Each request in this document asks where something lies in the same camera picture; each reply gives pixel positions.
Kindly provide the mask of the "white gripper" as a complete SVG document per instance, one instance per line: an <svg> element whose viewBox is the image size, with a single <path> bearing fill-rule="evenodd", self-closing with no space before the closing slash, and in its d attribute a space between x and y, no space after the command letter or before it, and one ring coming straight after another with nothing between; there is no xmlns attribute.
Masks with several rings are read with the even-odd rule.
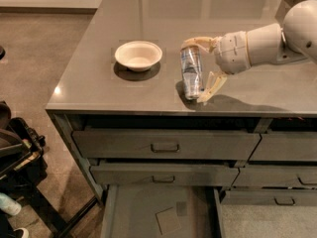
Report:
<svg viewBox="0 0 317 238"><path fill-rule="evenodd" d="M195 37L185 40L181 45L183 49L191 46L206 53L214 51L215 61L223 71L209 72L206 87L197 99L198 103L207 102L213 97L226 82L227 74L237 74L251 68L246 32L228 33L222 38Z"/></svg>

